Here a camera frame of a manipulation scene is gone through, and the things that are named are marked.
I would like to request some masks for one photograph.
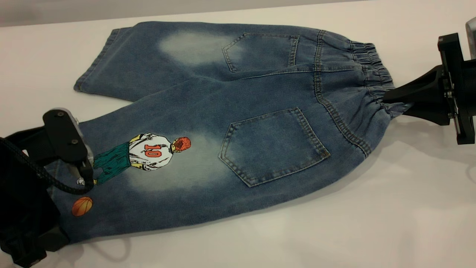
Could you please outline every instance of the orange basketball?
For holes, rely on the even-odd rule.
[[[74,216],[79,217],[86,214],[92,207],[92,199],[87,196],[83,196],[76,200],[73,204],[73,210],[71,211]]]

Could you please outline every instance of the blue denim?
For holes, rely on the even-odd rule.
[[[393,88],[373,44],[328,31],[197,22],[113,30],[74,89],[133,103],[79,125],[97,184],[85,196],[51,192],[61,226],[75,243],[317,191],[361,164],[408,108],[382,103]],[[81,183],[66,165],[50,168]]]

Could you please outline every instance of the waistband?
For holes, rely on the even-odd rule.
[[[392,118],[401,115],[409,108],[408,104],[383,103],[385,93],[395,89],[395,86],[390,72],[382,64],[375,45],[350,41],[350,46],[354,61],[364,67],[365,86],[368,88],[368,93]]]

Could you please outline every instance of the white surface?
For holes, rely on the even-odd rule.
[[[356,0],[0,0],[0,27]]]
[[[376,0],[0,28],[0,136],[41,125],[52,107],[80,121],[128,102],[72,86],[111,29],[140,21],[308,26],[374,42],[397,86],[441,63],[440,35],[459,32],[476,1]],[[68,246],[36,268],[476,267],[476,146],[452,126],[401,116],[353,173],[310,196],[191,228]],[[11,265],[0,255],[0,268]]]

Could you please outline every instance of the back pocket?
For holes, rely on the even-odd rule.
[[[219,155],[249,187],[301,171],[329,156],[297,107],[230,124]]]
[[[299,35],[245,32],[223,48],[232,72],[287,68],[295,64]]]

